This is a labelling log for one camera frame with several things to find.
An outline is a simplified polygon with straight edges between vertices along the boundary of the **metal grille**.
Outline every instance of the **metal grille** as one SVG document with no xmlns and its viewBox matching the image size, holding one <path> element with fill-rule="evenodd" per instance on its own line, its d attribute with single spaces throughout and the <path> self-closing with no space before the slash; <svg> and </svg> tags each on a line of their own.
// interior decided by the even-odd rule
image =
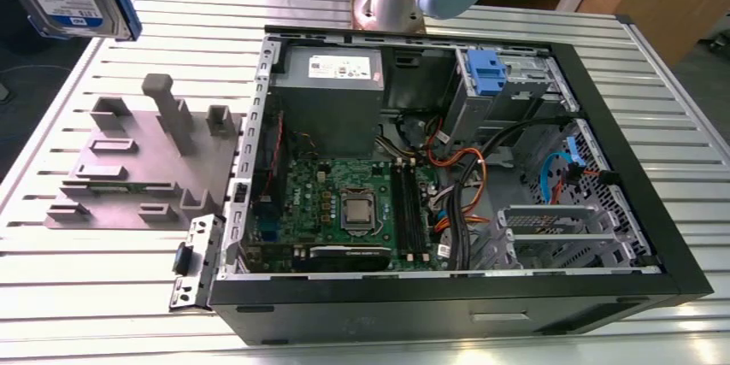
<svg viewBox="0 0 730 365">
<path fill-rule="evenodd" d="M 577 153 L 584 160 L 585 169 L 597 171 L 599 167 L 595 159 L 592 158 L 588 144 L 584 141 L 584 135 L 580 132 L 576 132 L 573 137 L 576 140 Z M 560 150 L 565 153 L 569 153 L 568 146 L 564 143 L 564 139 L 561 140 Z M 549 178 L 549 186 L 553 186 L 557 183 L 561 168 L 564 168 L 564 161 L 556 160 L 552 163 L 549 173 L 547 174 Z M 529 195 L 535 204 L 544 203 L 544 199 L 541 198 L 541 193 L 539 191 L 537 175 L 529 180 L 528 188 Z M 631 224 L 635 224 L 635 222 L 629 220 L 627 211 L 616 201 L 616 198 L 613 196 L 613 193 L 608 189 L 608 186 L 597 182 L 597 175 L 595 174 L 583 174 L 579 186 L 565 186 L 560 194 L 559 203 L 569 205 L 596 204 L 601 209 L 611 211 L 616 215 L 619 221 L 619 226 L 615 230 L 616 234 L 631 235 L 635 231 L 639 230 L 639 227 L 631 226 Z M 639 240 L 631 241 L 631 249 L 636 256 L 649 254 L 648 248 L 640 244 Z"/>
<path fill-rule="evenodd" d="M 557 215 L 511 215 L 505 226 L 511 228 L 539 228 L 551 226 L 560 217 Z"/>
</svg>

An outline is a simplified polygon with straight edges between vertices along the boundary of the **metal worktable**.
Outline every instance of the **metal worktable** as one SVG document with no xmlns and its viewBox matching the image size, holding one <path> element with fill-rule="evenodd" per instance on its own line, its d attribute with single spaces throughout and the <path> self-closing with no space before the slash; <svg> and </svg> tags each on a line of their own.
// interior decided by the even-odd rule
<svg viewBox="0 0 730 365">
<path fill-rule="evenodd" d="M 42 226 L 94 127 L 86 112 L 98 96 L 125 96 L 130 109 L 152 109 L 140 84 L 154 72 L 172 76 L 190 111 L 226 104 L 245 113 L 262 25 L 348 27 L 349 0 L 134 0 L 134 7 L 144 35 L 134 43 L 90 41 L 0 186 L 0 357 L 53 363 L 61 357 L 73 363 L 730 362 L 727 146 L 633 27 L 604 15 L 473 7 L 457 19 L 429 21 L 428 32 L 576 46 L 712 295 L 580 337 L 328 348 L 244 349 L 214 315 L 168 314 L 169 268 L 185 231 Z M 128 354 L 134 357 L 120 358 Z"/>
</svg>

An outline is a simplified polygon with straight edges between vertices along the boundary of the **wire bundle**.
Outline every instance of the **wire bundle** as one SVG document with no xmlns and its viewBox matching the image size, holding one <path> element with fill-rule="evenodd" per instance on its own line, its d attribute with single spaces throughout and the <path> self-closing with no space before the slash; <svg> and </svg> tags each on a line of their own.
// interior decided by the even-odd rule
<svg viewBox="0 0 730 365">
<path fill-rule="evenodd" d="M 476 164 L 480 162 L 484 168 L 484 178 L 485 178 L 485 161 L 484 159 L 489 156 L 491 152 L 521 130 L 527 127 L 536 125 L 565 125 L 572 122 L 575 118 L 572 116 L 556 116 L 556 117 L 537 117 L 528 119 L 525 121 L 519 121 L 513 123 L 509 127 L 503 128 L 497 133 L 491 137 L 489 141 L 481 146 L 479 150 L 479 156 L 472 156 L 471 161 L 467 166 L 461 169 L 459 177 L 453 182 L 453 187 L 451 193 L 445 199 L 445 215 L 447 221 L 436 224 L 436 228 L 443 230 L 445 227 L 451 228 L 451 254 L 448 260 L 447 269 L 468 269 L 468 254 L 469 254 L 469 243 L 468 243 L 468 230 L 467 230 L 467 218 L 479 218 L 467 216 L 467 213 L 473 209 L 473 201 L 465 206 L 460 207 L 460 196 L 461 189 L 467 184 L 467 179 L 469 174 L 473 172 Z M 433 142 L 435 134 L 428 140 L 429 143 Z"/>
</svg>

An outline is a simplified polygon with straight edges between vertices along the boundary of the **black cable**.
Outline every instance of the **black cable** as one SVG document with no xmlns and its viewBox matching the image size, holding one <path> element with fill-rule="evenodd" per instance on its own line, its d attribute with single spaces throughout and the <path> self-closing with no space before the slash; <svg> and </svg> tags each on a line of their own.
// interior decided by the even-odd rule
<svg viewBox="0 0 730 365">
<path fill-rule="evenodd" d="M 509 127 L 503 128 L 497 131 L 497 133 L 491 137 L 489 141 L 481 146 L 480 152 L 481 156 L 484 158 L 484 161 L 487 157 L 489 156 L 491 152 L 505 142 L 505 140 L 512 137 L 512 134 L 519 132 L 523 128 L 537 126 L 537 125 L 556 125 L 556 126 L 564 126 L 569 124 L 576 119 L 576 117 L 569 115 L 560 115 L 556 117 L 536 117 L 524 121 L 519 121 L 513 123 Z M 461 170 L 457 182 L 463 185 L 467 182 L 468 175 L 475 170 L 476 167 L 476 156 L 472 158 L 471 162 L 467 164 L 464 169 Z"/>
<path fill-rule="evenodd" d="M 575 117 L 572 116 L 539 117 L 539 118 L 528 119 L 525 121 L 519 121 L 517 123 L 512 124 L 509 127 L 503 128 L 501 130 L 497 131 L 497 133 L 491 137 L 489 141 L 487 141 L 487 143 L 480 148 L 484 161 L 489 153 L 505 142 L 505 140 L 515 133 L 520 132 L 523 128 L 536 126 L 536 125 L 547 125 L 547 124 L 565 125 L 573 120 L 575 120 Z M 473 156 L 471 162 L 467 164 L 467 166 L 461 170 L 459 178 L 453 182 L 453 189 L 451 190 L 448 203 L 447 203 L 447 209 L 445 209 L 445 214 L 448 216 L 448 221 L 451 224 L 451 236 L 456 236 L 453 240 L 451 241 L 451 253 L 453 251 L 457 252 L 457 255 L 453 257 L 453 264 L 456 265 L 457 270 L 468 269 L 468 258 L 469 258 L 469 252 L 471 252 L 471 244 L 468 241 L 468 225 L 467 225 L 467 219 L 461 212 L 460 193 L 461 193 L 463 185 L 467 182 L 468 175 L 475 169 L 476 162 L 477 162 L 477 157 Z M 453 250 L 452 245 L 456 243 L 459 243 L 459 246 L 456 250 Z"/>
<path fill-rule="evenodd" d="M 400 138 L 400 141 L 403 141 L 405 149 L 411 151 L 417 151 L 415 146 L 411 144 L 411 140 L 408 140 L 408 136 L 405 136 L 405 132 L 403 131 L 403 124 L 404 124 L 404 117 L 403 115 L 399 115 L 395 121 L 397 137 Z"/>
<path fill-rule="evenodd" d="M 453 270 L 457 270 L 460 265 L 461 265 L 461 261 L 460 261 L 460 231 L 459 231 L 459 228 L 456 226 L 456 224 L 453 224 L 453 220 L 451 220 L 452 218 L 452 201 L 453 199 L 453 196 L 452 194 L 448 194 L 448 197 L 445 198 L 445 214 L 448 215 L 448 218 L 449 218 L 449 221 L 451 221 L 451 226 L 449 226 L 449 232 L 451 232 L 451 250 L 449 250 L 449 253 L 448 253 L 448 262 L 447 262 L 447 265 L 445 265 L 445 269 L 448 271 L 453 271 Z"/>
</svg>

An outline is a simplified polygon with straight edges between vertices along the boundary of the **motherboard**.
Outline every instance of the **motherboard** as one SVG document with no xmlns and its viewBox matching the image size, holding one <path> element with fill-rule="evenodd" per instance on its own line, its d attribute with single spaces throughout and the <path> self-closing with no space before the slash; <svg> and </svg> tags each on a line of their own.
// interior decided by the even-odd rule
<svg viewBox="0 0 730 365">
<path fill-rule="evenodd" d="M 334 271 L 349 262 L 368 271 L 436 269 L 425 207 L 433 178 L 411 163 L 290 161 L 282 215 L 256 219 L 246 266 L 269 273 L 310 270 L 312 261 L 333 262 L 321 269 Z"/>
</svg>

